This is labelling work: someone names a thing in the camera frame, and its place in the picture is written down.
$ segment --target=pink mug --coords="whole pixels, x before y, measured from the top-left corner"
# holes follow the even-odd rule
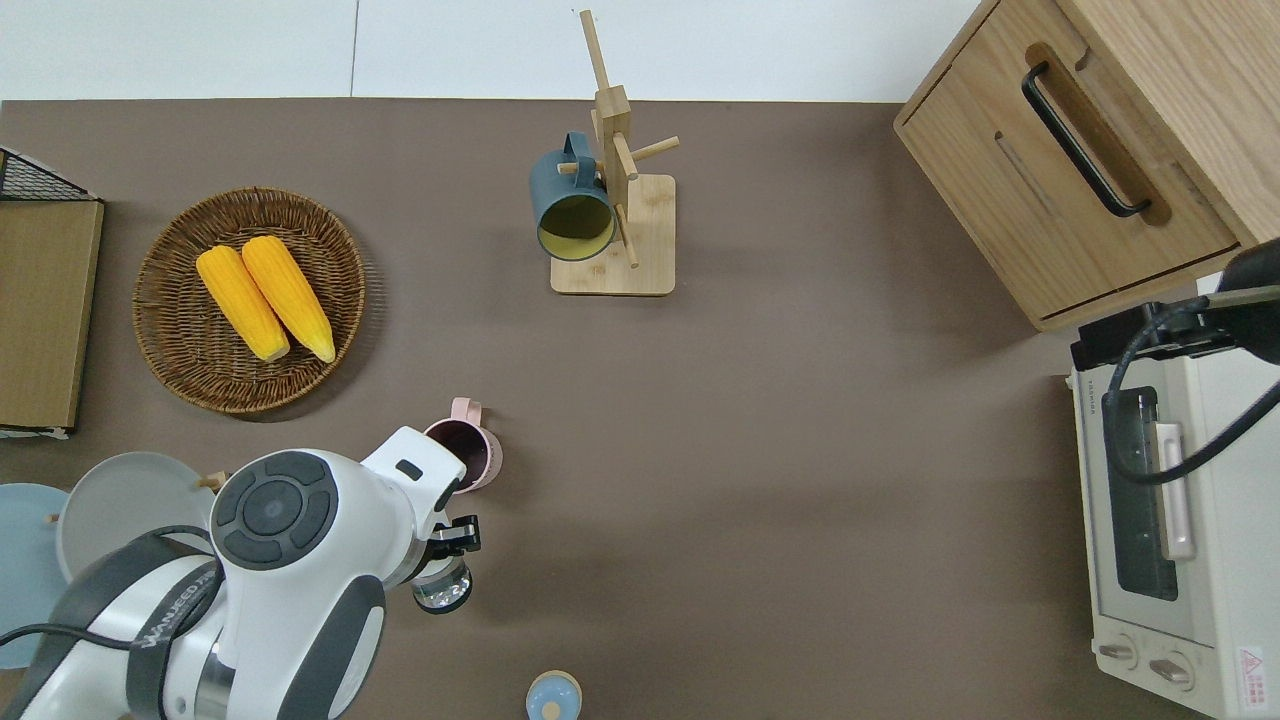
[[[493,433],[480,427],[480,404],[475,400],[454,397],[449,416],[431,423],[422,432],[467,466],[456,492],[479,489],[502,469],[502,446]]]

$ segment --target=round woven basket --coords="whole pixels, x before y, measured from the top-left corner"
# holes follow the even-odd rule
[[[215,245],[239,250],[260,234],[279,237],[315,290],[333,327],[333,363],[292,337],[284,357],[259,360],[205,290],[196,258]],[[133,288],[133,332],[151,372],[178,397],[232,415],[274,410],[324,382],[364,311],[365,269],[342,220],[308,197],[269,187],[215,195],[174,218]]]

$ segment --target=corn cob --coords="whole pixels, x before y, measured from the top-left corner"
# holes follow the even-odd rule
[[[333,363],[335,351],[329,318],[280,238],[271,234],[255,237],[244,243],[241,254],[248,274],[284,327],[316,357]]]
[[[236,250],[227,245],[206,250],[196,259],[196,272],[253,355],[271,363],[289,351],[289,338]]]

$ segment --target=warning label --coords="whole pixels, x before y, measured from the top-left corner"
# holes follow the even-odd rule
[[[1240,705],[1245,710],[1267,708],[1267,666],[1262,662],[1261,647],[1242,647],[1240,662]]]

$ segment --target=oven window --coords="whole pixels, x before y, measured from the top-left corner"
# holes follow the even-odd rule
[[[1156,460],[1147,442],[1147,425],[1157,420],[1156,388],[1120,391],[1115,416],[1116,445],[1129,465],[1153,471]],[[1155,486],[1139,486],[1108,473],[1111,529],[1115,533],[1116,574],[1120,587],[1157,600],[1178,600],[1178,574],[1160,553],[1160,525]]]

